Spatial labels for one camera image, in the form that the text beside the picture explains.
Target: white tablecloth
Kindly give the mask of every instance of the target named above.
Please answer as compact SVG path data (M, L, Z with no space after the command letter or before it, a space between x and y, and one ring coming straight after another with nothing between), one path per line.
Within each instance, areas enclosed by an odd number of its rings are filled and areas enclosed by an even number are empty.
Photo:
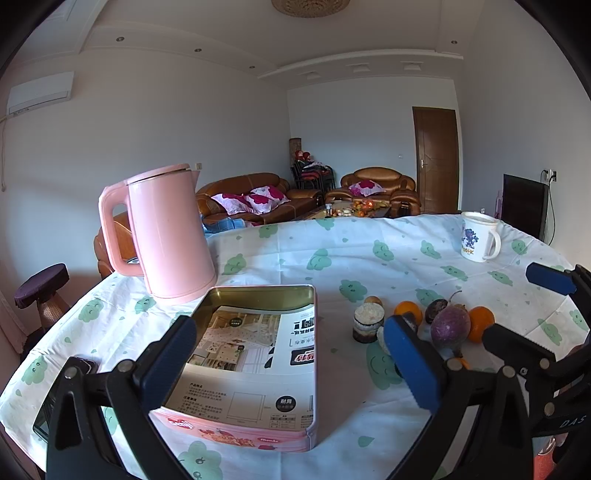
M571 300L525 278L532 261L571 268L563 257L502 224L499 257L471 262L459 254L461 230L460 216L423 215L308 220L210 238L218 285L316 287L319 444L307 453L280 454L196 440L156 420L172 451L184 460L209 458L212 467L202 480L386 478L424 427L428 412L417 407L404 381L392 383L368 368L373 357L383 357L377 343L352 339L353 312L368 295L379 296L391 312L402 300L414 300L424 310L433 299L462 290L454 301L490 308L497 323L558 358L583 343L587 327ZM192 312L198 303L163 306L147 294L142 278L111 275L42 338L10 380L0 397L0 421L8 434L44 468L46 444L31 426L66 359L84 356L98 362L99 371L111 370L124 358L137 358L180 313ZM463 351L473 368L500 367L481 346L466 342ZM105 414L126 467L143 478L112 411ZM443 469L452 466L450 454Z

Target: kettle base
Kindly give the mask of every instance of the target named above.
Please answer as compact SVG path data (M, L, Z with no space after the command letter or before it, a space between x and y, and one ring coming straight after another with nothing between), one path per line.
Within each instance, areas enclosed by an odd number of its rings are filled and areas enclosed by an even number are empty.
M197 300L198 298L203 297L207 293L207 291L216 284L216 282L217 282L217 275L214 274L212 279L209 282L207 282L205 285L198 288L197 290L192 291L191 293L181 295L180 297L163 298L163 297L158 297L155 294L152 294L152 296L153 296L154 300L156 300L157 303L162 304L162 305L180 305L182 303L188 303L190 301Z

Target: black phone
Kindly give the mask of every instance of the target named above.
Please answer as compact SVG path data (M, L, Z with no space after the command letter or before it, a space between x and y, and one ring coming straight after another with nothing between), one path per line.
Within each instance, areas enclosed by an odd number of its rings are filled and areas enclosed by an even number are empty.
M61 371L65 370L67 367L78 367L84 374L96 373L96 370L98 369L96 362L93 362L92 360L85 360L77 356L71 356L66 361L64 368ZM60 380L62 377L62 375L59 375L56 378L56 381L53 382L53 385L49 389L49 393L43 401L43 405L41 405L39 413L37 414L37 418L33 423L33 431L46 442L49 441L49 424L51 422L51 414L53 412L53 406L56 402L56 392L60 386Z

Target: door frame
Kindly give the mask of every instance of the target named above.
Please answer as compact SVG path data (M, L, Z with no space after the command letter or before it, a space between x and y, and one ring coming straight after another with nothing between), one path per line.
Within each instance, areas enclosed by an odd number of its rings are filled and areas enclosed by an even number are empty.
M439 108L439 107L431 107L431 106L413 106L413 125L414 125L414 145L415 151L417 155L417 193L419 199L421 198L421 188L423 187L421 182L421 155L419 153L418 147L418 136L417 136L417 116L416 112L419 111L432 111L432 110L446 110L453 112L454 117L456 118L456 158L457 158L457 208L458 211L460 209L460 202L462 200L462 158L460 153L460 125L457 121L457 110L453 108ZM423 202L421 201L421 213L424 212Z

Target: white wall-mounted air conditioner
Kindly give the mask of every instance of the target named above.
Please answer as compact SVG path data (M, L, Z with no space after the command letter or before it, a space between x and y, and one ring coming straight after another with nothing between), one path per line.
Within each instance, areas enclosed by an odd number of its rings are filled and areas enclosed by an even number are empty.
M8 95L7 117L69 100L73 82L74 72L64 72L12 87Z

